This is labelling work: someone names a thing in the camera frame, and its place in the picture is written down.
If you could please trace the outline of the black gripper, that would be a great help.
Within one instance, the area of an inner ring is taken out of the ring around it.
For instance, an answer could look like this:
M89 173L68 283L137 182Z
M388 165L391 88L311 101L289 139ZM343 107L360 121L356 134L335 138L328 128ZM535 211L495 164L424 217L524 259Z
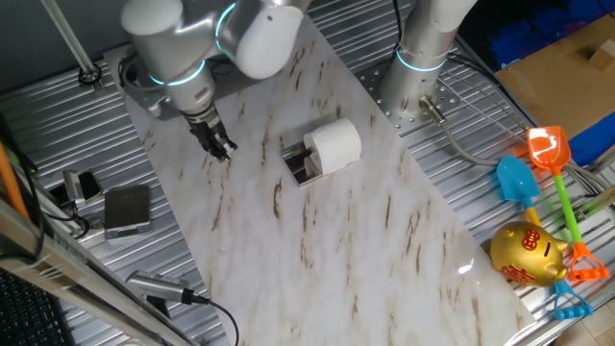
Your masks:
M190 132L198 139L201 146L219 161L227 161L237 149L226 133L218 133L215 127L220 122L215 106L209 106L198 113L183 113Z

